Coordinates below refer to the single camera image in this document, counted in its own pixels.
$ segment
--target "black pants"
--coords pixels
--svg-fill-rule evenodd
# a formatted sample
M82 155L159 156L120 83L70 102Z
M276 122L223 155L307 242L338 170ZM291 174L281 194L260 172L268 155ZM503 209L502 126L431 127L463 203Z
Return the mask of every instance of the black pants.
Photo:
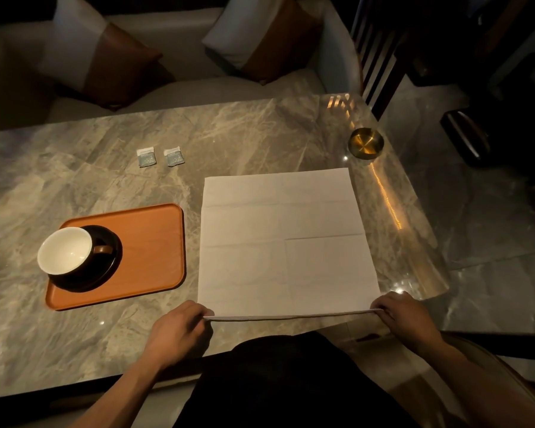
M400 405L318 333L244 342L203 372L179 427L418 427Z

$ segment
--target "white paper sheet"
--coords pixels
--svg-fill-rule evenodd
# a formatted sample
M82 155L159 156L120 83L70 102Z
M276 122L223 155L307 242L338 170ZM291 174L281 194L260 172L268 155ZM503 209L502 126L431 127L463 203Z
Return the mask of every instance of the white paper sheet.
M205 179L198 302L217 317L353 313L379 295L348 169Z

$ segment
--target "person's left hand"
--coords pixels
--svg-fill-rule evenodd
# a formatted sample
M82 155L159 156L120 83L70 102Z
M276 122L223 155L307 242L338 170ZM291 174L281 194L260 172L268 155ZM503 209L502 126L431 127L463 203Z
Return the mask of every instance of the person's left hand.
M159 318L150 331L139 361L155 364L158 370L182 360L204 334L203 316L214 312L199 303L187 300Z

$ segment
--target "chair armrest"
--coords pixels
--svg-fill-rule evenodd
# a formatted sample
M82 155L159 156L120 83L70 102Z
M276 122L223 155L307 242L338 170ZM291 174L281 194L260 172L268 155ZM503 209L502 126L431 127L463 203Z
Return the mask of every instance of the chair armrest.
M361 93L361 69L349 31L329 0L299 0L308 13L323 21L315 54L315 71L327 93Z
M0 30L0 130L44 123L53 87L6 42Z

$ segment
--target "cup handle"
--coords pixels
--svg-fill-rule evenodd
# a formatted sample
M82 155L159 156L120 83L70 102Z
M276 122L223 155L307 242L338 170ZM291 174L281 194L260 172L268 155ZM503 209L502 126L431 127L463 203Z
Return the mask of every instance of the cup handle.
M94 254L112 254L113 247L109 245L95 246L93 248Z

